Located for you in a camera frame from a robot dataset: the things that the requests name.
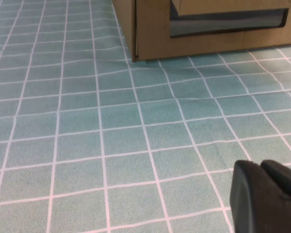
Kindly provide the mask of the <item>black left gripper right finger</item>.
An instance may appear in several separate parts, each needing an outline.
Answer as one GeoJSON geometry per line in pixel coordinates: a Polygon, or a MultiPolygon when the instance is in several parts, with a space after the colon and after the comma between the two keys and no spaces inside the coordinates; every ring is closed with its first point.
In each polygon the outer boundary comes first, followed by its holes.
{"type": "Polygon", "coordinates": [[[291,197],[291,169],[274,161],[263,160],[260,166],[284,193],[291,197]]]}

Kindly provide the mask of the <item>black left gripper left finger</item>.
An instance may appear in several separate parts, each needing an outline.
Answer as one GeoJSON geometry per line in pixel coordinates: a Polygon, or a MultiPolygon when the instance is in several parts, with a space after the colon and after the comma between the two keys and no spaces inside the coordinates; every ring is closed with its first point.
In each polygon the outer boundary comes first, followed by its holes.
{"type": "Polygon", "coordinates": [[[291,197],[251,161],[234,164],[230,208],[237,233],[291,233],[291,197]]]}

